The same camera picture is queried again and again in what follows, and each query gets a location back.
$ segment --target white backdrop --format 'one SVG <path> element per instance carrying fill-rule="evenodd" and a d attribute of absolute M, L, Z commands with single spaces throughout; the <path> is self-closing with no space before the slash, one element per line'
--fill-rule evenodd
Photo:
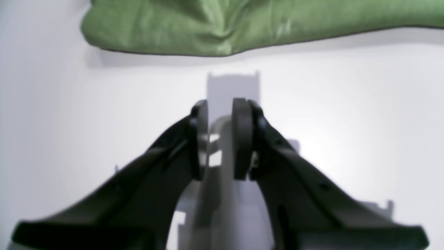
<path fill-rule="evenodd" d="M 0 3 L 0 249 L 19 219 L 78 201 L 207 97 L 259 77 L 267 119 L 359 200 L 395 203 L 444 249 L 444 31 L 402 28 L 225 58 L 101 51 L 84 0 Z"/>

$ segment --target white surface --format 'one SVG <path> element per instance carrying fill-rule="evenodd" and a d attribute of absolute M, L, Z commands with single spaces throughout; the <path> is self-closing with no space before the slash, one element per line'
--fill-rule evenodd
<path fill-rule="evenodd" d="M 267 119 L 356 199 L 395 202 L 444 249 L 444 31 L 395 29 L 227 58 L 90 47 L 86 1 L 0 4 L 0 249 L 19 219 L 81 199 L 206 98 L 259 72 Z"/>

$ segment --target green cloth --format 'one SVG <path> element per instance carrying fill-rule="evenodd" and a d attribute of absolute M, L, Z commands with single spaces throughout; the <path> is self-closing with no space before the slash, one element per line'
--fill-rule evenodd
<path fill-rule="evenodd" d="M 402 26 L 444 28 L 444 0 L 93 0 L 82 32 L 109 50 L 227 56 Z"/>

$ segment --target black plastic part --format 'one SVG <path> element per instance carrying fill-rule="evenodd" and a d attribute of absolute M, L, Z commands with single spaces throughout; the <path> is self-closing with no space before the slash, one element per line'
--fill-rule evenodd
<path fill-rule="evenodd" d="M 368 210 L 299 156 L 255 102 L 235 99 L 233 108 L 234 104 L 245 111 L 234 110 L 234 120 L 252 117 L 250 125 L 232 124 L 233 135 L 254 131 L 250 142 L 248 137 L 234 136 L 234 154 L 242 159 L 251 157 L 251 151 L 258 155 L 258 166 L 249 174 L 267 204 L 275 250 L 422 250 L 428 246 L 420 226 L 401 226 Z M 247 150 L 239 145 L 248 145 Z M 246 167 L 241 165 L 245 160 L 234 162 L 234 172 L 242 174 L 234 178 L 245 177 Z"/>
<path fill-rule="evenodd" d="M 208 108 L 167 131 L 140 157 L 67 210 L 37 222 L 21 222 L 13 241 L 45 250 L 165 250 L 178 198 L 203 178 Z"/>

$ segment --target green fabric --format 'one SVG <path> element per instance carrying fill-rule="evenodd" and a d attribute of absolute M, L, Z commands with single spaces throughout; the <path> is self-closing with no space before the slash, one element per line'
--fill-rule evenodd
<path fill-rule="evenodd" d="M 444 0 L 94 0 L 82 32 L 103 49 L 226 56 L 401 26 L 444 28 Z"/>

